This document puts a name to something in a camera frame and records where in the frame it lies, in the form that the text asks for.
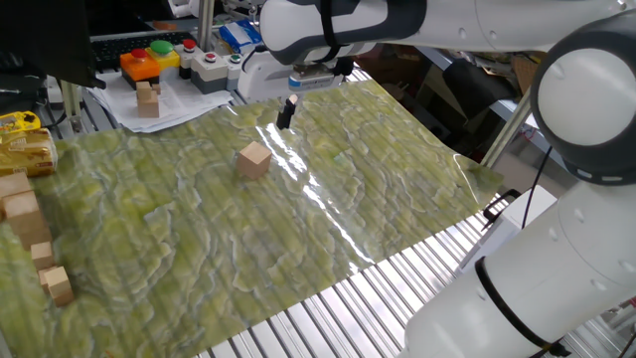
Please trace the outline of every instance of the wooden block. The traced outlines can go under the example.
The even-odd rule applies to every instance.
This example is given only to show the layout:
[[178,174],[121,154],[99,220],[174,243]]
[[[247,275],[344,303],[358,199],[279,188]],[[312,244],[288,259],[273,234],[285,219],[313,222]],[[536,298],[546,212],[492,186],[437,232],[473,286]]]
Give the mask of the wooden block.
[[141,118],[158,118],[159,98],[157,98],[157,92],[152,90],[150,92],[150,99],[148,100],[138,98],[137,109],[139,111],[139,117]]
[[51,230],[49,230],[49,227],[38,228],[34,231],[20,234],[19,237],[20,242],[22,243],[22,248],[25,251],[29,251],[32,245],[50,243],[53,241],[53,236],[51,236]]
[[7,221],[15,235],[22,235],[40,228],[46,228],[46,222],[38,199],[33,191],[12,195],[2,199]]
[[238,154],[237,169],[240,173],[255,180],[269,169],[270,161],[271,151],[256,142],[252,142]]
[[38,271],[38,277],[40,278],[40,286],[44,291],[44,294],[49,294],[49,284],[47,283],[47,279],[44,277],[44,274],[52,269],[57,269],[57,267],[40,269]]
[[56,265],[53,258],[53,247],[51,243],[41,243],[31,246],[31,260],[37,270],[52,268]]
[[4,214],[2,198],[28,192],[31,190],[29,179],[25,173],[17,173],[0,177],[0,219]]
[[57,296],[71,290],[71,282],[67,276],[67,271],[63,267],[54,268],[45,272],[44,278],[49,285],[49,292],[53,296]]
[[152,87],[148,82],[137,83],[137,100],[149,100],[152,95]]
[[56,305],[56,307],[66,306],[67,304],[73,302],[76,299],[75,296],[73,295],[73,291],[70,289],[61,294],[57,294],[57,295],[51,294],[51,298],[53,299],[53,302]]

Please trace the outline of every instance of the green button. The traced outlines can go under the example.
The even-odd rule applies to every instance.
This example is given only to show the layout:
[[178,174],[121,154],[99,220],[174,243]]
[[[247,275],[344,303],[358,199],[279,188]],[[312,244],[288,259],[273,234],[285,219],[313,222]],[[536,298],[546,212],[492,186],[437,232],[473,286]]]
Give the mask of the green button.
[[163,40],[157,40],[150,43],[150,50],[159,55],[168,55],[175,47],[171,43]]

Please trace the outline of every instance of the white paper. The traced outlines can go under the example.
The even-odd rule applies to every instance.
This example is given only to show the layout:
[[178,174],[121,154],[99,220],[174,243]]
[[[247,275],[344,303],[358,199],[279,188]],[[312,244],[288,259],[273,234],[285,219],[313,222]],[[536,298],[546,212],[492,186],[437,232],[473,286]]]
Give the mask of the white paper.
[[221,90],[201,94],[190,81],[177,79],[161,83],[158,118],[141,118],[137,111],[137,94],[121,74],[97,75],[106,89],[89,89],[95,100],[108,110],[121,125],[135,132],[151,133],[196,118],[233,98]]

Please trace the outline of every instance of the keyboard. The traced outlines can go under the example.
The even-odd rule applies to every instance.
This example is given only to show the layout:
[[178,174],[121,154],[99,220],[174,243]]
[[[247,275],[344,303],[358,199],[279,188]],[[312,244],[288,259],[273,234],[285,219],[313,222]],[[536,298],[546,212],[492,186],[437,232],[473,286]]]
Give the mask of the keyboard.
[[145,49],[155,40],[165,40],[172,45],[180,45],[184,40],[197,41],[189,32],[178,31],[142,35],[139,37],[127,37],[111,40],[97,40],[91,43],[92,53],[97,62],[97,70],[101,73],[107,70],[119,70],[119,56],[127,54],[134,49]]

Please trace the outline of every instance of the red button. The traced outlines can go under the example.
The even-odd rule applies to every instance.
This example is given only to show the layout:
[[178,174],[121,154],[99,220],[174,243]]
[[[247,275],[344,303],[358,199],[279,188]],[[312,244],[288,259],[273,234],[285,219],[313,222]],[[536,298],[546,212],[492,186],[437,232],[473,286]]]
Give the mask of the red button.
[[130,52],[130,54],[135,59],[145,59],[148,57],[148,53],[144,49],[134,49]]
[[183,47],[192,50],[197,47],[197,43],[194,40],[188,39],[183,41]]

